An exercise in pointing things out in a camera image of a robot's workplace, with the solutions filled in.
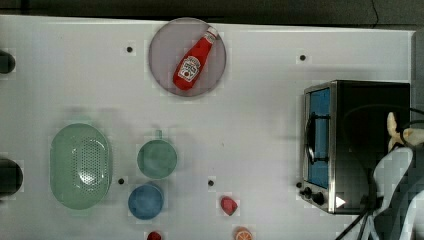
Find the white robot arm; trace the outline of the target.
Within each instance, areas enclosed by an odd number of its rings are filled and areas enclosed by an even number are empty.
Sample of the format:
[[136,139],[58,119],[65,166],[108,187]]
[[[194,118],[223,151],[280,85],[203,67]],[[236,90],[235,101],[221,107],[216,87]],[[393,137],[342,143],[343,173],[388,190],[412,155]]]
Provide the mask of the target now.
[[377,206],[365,218],[358,240],[415,240],[423,225],[423,155],[392,150],[373,173]]

